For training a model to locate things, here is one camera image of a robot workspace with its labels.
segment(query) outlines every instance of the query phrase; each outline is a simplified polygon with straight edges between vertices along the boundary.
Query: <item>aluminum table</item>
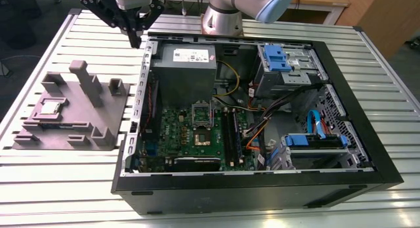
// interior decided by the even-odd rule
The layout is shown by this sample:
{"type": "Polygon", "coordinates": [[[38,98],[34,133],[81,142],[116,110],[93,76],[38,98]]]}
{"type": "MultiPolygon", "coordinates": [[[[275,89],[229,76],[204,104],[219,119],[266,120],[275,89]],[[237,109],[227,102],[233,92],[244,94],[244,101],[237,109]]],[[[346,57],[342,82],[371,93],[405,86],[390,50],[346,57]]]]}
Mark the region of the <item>aluminum table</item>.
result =
{"type": "MultiPolygon", "coordinates": [[[[197,17],[161,15],[152,31],[200,32],[197,17]]],[[[72,10],[0,124],[0,225],[113,227],[413,227],[420,226],[420,104],[363,32],[350,27],[243,21],[246,36],[323,41],[344,75],[403,183],[322,209],[139,216],[109,193],[117,149],[109,152],[11,149],[38,100],[40,80],[82,59],[98,80],[137,81],[143,50],[89,12],[72,10]]],[[[129,124],[133,88],[120,132],[129,124]]]]}

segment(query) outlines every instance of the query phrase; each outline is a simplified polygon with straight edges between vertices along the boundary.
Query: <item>motherboard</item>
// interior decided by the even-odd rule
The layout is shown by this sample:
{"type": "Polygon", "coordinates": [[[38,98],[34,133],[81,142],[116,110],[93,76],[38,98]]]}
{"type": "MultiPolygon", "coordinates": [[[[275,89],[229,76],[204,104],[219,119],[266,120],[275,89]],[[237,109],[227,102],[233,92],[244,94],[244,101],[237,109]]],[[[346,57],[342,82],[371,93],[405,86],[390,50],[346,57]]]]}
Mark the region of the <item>motherboard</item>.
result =
{"type": "Polygon", "coordinates": [[[200,104],[189,109],[163,108],[159,141],[144,143],[148,171],[164,172],[175,159],[183,160],[191,168],[191,165],[199,165],[192,162],[197,158],[217,164],[216,171],[254,170],[254,152],[242,155],[246,128],[243,110],[208,110],[208,106],[200,104]]]}

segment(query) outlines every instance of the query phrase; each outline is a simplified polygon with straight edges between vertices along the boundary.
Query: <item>wooden cabinet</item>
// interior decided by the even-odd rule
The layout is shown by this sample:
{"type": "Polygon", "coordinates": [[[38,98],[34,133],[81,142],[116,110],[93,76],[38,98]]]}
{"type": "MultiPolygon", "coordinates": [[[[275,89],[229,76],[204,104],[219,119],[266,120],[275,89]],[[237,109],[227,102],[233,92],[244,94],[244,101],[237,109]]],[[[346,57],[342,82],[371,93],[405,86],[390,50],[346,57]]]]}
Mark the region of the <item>wooden cabinet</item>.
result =
{"type": "Polygon", "coordinates": [[[420,28],[420,0],[349,0],[335,25],[359,26],[385,58],[420,28]]]}

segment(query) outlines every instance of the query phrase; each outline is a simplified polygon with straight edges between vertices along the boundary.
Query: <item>sticker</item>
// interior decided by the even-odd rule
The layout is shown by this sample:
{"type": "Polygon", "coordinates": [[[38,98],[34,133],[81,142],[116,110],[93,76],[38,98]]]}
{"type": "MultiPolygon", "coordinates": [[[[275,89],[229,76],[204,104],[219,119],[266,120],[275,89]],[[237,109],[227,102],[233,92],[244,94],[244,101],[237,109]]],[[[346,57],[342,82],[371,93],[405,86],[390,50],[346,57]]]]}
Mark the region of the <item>sticker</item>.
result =
{"type": "Polygon", "coordinates": [[[299,65],[299,62],[294,59],[287,60],[288,65],[299,65]]]}
{"type": "Polygon", "coordinates": [[[173,62],[208,62],[208,50],[173,50],[173,62]]]}
{"type": "Polygon", "coordinates": [[[258,154],[258,162],[260,163],[260,164],[263,164],[264,163],[264,159],[263,159],[263,157],[260,156],[260,154],[258,154]]]}
{"type": "Polygon", "coordinates": [[[272,140],[272,139],[270,139],[270,141],[268,141],[268,146],[274,146],[275,145],[275,140],[272,140]]]}
{"type": "Polygon", "coordinates": [[[255,93],[255,90],[252,88],[248,88],[247,94],[251,98],[254,97],[254,93],[255,93]]]}

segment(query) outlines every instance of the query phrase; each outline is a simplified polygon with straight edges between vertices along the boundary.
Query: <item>yellow wire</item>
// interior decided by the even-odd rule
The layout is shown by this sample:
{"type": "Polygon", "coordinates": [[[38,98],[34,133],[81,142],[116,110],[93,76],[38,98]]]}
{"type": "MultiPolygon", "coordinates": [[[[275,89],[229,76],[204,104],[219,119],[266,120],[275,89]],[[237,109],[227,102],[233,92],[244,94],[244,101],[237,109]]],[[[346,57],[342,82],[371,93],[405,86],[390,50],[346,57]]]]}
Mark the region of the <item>yellow wire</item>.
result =
{"type": "Polygon", "coordinates": [[[223,63],[223,64],[229,68],[229,70],[232,70],[232,72],[235,73],[235,76],[236,76],[236,85],[235,85],[235,88],[233,88],[231,91],[228,91],[227,93],[224,93],[224,94],[216,94],[216,95],[213,95],[215,97],[223,97],[223,96],[229,95],[229,94],[231,94],[232,92],[235,92],[235,90],[239,88],[239,79],[240,79],[240,77],[239,77],[237,72],[235,71],[235,69],[233,69],[224,61],[217,60],[216,62],[223,63]]]}

